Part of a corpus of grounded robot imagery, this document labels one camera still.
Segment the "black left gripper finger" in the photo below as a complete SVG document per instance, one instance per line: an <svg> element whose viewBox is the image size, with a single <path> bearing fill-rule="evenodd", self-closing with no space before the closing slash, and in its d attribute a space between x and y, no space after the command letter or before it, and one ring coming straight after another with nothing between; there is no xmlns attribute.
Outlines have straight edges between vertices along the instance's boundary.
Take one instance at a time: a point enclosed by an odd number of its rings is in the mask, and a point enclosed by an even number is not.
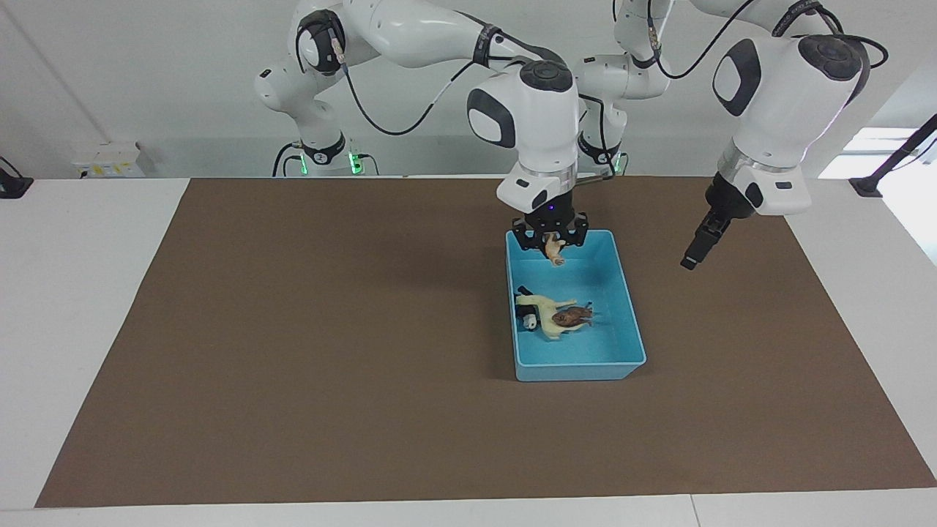
<svg viewBox="0 0 937 527"><path fill-rule="evenodd" d="M725 231L725 217L716 212L709 212L694 231L694 237L685 250L680 266L694 270L705 261L709 251L722 240Z"/></svg>

